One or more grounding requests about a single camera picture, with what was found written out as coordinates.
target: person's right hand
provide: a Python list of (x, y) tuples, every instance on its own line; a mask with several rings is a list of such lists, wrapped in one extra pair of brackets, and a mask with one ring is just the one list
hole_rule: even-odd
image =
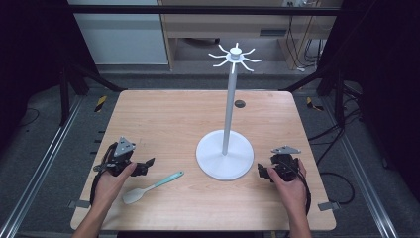
[[(302, 162), (298, 160), (299, 168), (303, 177), (306, 178), (306, 170)], [(268, 174), (274, 181), (280, 195), (281, 202), (287, 212), (306, 212), (306, 188), (300, 178), (292, 181), (284, 181), (273, 168), (267, 168)]]
[(102, 205), (105, 205), (109, 209), (118, 196), (124, 182), (136, 169), (136, 166), (136, 163), (130, 163), (117, 177), (112, 176), (108, 171), (104, 172), (96, 185), (95, 199), (93, 200), (92, 207), (96, 207), (97, 204), (102, 203)]

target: metal bracket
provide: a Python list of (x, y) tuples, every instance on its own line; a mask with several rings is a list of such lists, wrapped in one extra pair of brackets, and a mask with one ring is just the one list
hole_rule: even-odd
[(325, 211), (325, 210), (338, 210), (341, 208), (340, 203), (338, 203), (337, 201), (334, 202), (324, 202), (324, 203), (319, 203), (318, 204), (319, 210), (320, 211)]
[(136, 149), (136, 144), (129, 142), (125, 137), (121, 137), (115, 149), (114, 157), (119, 157)]
[(289, 146), (282, 146), (272, 149), (271, 151), (276, 154), (300, 154), (301, 152), (300, 150), (291, 148)]
[(68, 208), (75, 209), (76, 207), (89, 208), (90, 202), (86, 200), (70, 200), (67, 204)]

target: white mug tree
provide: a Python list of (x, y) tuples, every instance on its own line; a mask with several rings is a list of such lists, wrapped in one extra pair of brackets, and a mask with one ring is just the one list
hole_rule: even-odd
[(254, 150), (251, 143), (238, 132), (231, 131), (232, 112), (235, 99), (236, 82), (238, 68), (236, 63), (240, 63), (246, 70), (253, 71), (244, 64), (244, 60), (251, 62), (262, 61), (261, 59), (252, 60), (244, 56), (252, 53), (255, 49), (247, 53), (242, 53), (238, 48), (238, 43), (234, 48), (226, 51), (219, 45), (219, 48), (226, 53), (225, 56), (214, 56), (213, 58), (225, 58), (222, 63), (213, 65), (221, 66), (226, 62), (231, 62), (228, 84), (228, 98), (226, 103), (225, 128), (205, 135), (198, 143), (196, 157), (201, 170), (208, 176), (220, 180), (237, 179), (244, 175), (254, 161)]

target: spoon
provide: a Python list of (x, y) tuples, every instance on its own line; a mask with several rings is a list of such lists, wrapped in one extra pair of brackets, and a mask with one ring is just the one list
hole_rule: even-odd
[(133, 202), (136, 202), (140, 198), (142, 198), (142, 196), (148, 190), (151, 190), (151, 189), (153, 189), (155, 187), (158, 187), (160, 185), (163, 185), (163, 184), (165, 184), (167, 182), (170, 182), (170, 181), (172, 181), (174, 179), (178, 179), (179, 177), (183, 176), (183, 174), (184, 174), (184, 172), (177, 172), (177, 173), (175, 173), (175, 174), (173, 174), (171, 176), (168, 176), (168, 177), (166, 177), (166, 178), (158, 181), (157, 183), (155, 183), (155, 184), (153, 184), (153, 185), (151, 185), (151, 186), (149, 186), (149, 187), (147, 187), (145, 189), (140, 189), (140, 188), (133, 189), (133, 190), (127, 192), (126, 194), (124, 194), (124, 196), (123, 196), (124, 203), (131, 204)]

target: person's left hand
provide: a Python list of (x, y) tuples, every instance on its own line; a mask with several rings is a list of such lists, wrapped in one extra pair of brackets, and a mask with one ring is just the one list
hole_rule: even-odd
[(124, 170), (114, 177), (109, 172), (104, 172), (96, 185), (95, 199), (92, 207), (98, 204), (105, 205), (106, 208), (111, 207), (112, 202), (117, 198), (118, 193), (123, 187), (124, 182), (136, 168), (136, 163), (130, 163)]

